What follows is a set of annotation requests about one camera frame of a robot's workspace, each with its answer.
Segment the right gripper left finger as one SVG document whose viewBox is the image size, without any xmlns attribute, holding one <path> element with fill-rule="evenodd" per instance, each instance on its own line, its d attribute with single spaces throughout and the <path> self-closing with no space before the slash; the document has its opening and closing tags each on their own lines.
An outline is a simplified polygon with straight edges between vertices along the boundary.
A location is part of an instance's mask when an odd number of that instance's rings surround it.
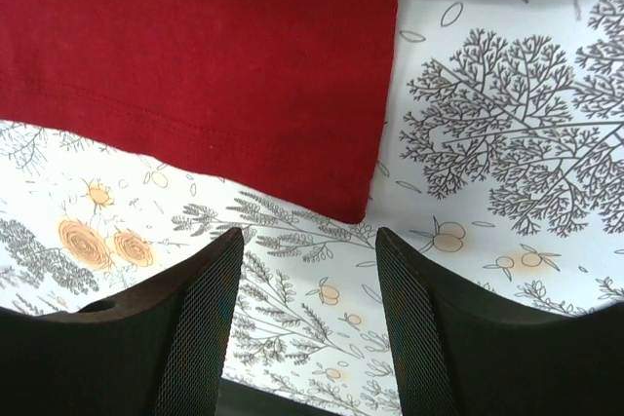
<svg viewBox="0 0 624 416">
<path fill-rule="evenodd" d="M 244 240 L 190 258 L 75 313 L 1 313 L 5 415 L 212 415 Z"/>
</svg>

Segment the red t-shirt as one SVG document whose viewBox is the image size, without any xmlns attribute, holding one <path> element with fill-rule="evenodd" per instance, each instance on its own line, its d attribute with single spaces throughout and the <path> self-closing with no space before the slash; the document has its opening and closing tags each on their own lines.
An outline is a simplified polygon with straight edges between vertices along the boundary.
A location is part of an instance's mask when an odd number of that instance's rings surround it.
<svg viewBox="0 0 624 416">
<path fill-rule="evenodd" d="M 398 0 L 1 0 L 1 116 L 366 212 Z"/>
</svg>

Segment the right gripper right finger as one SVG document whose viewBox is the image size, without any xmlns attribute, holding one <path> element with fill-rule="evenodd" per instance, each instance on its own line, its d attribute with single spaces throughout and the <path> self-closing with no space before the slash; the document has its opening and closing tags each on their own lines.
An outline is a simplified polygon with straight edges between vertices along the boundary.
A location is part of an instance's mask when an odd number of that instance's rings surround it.
<svg viewBox="0 0 624 416">
<path fill-rule="evenodd" d="M 376 265 L 406 415 L 619 415 L 623 307 L 568 318 L 492 293 L 393 231 Z"/>
</svg>

